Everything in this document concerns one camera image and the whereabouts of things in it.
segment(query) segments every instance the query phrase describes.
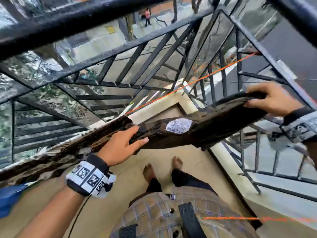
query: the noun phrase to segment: right hand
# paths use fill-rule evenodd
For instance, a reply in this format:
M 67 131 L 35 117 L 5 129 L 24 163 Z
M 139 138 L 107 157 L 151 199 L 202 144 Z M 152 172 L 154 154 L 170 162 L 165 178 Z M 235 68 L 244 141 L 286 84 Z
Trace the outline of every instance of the right hand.
M 260 108 L 269 114 L 281 117 L 285 117 L 294 110 L 304 107 L 277 83 L 266 82 L 247 88 L 247 93 L 256 91 L 266 93 L 266 98 L 249 100 L 244 104 L 244 107 Z

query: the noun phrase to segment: blue object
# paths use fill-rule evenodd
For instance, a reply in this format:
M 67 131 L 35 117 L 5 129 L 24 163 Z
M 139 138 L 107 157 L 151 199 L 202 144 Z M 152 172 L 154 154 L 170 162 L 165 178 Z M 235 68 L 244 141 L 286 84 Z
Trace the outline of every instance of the blue object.
M 9 215 L 12 206 L 28 187 L 27 184 L 21 184 L 0 189 L 0 219 Z

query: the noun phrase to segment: left hand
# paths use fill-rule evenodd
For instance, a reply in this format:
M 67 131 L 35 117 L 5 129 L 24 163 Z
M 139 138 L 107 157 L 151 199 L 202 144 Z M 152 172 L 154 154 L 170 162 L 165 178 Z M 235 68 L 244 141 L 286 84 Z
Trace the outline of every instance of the left hand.
M 130 139 L 138 129 L 139 126 L 135 125 L 125 131 L 116 132 L 105 146 L 101 148 L 97 156 L 103 159 L 108 166 L 123 163 L 149 141 L 149 138 L 144 138 L 129 145 Z

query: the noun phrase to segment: dark pants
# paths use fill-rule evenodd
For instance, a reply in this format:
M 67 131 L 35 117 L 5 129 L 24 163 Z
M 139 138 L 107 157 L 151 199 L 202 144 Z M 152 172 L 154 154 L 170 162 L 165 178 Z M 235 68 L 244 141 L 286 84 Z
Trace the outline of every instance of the dark pants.
M 145 19 L 145 26 L 147 26 L 147 24 L 151 25 L 149 18 L 146 18 L 146 19 Z
M 211 192 L 214 192 L 216 195 L 218 195 L 211 188 L 211 186 L 208 183 L 203 182 L 203 181 L 195 178 L 194 176 L 191 176 L 190 174 L 187 174 L 187 173 L 180 171 L 178 169 L 173 169 L 172 181 L 176 187 L 191 186 L 191 187 L 203 188 L 203 189 L 210 190 Z M 156 178 L 151 179 L 150 184 L 149 184 L 148 188 L 146 189 L 146 192 L 139 195 L 134 200 L 132 200 L 129 204 L 129 207 L 138 199 L 140 199 L 140 198 L 142 198 L 150 193 L 153 193 L 153 192 L 163 192 L 161 184 L 159 183 L 159 181 Z

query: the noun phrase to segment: white label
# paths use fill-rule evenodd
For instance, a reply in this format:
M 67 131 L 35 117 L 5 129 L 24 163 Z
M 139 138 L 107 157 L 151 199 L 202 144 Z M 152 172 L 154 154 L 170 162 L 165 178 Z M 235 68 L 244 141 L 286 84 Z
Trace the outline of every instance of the white label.
M 183 134 L 189 130 L 192 122 L 192 120 L 185 118 L 175 119 L 166 125 L 166 130 L 176 134 Z

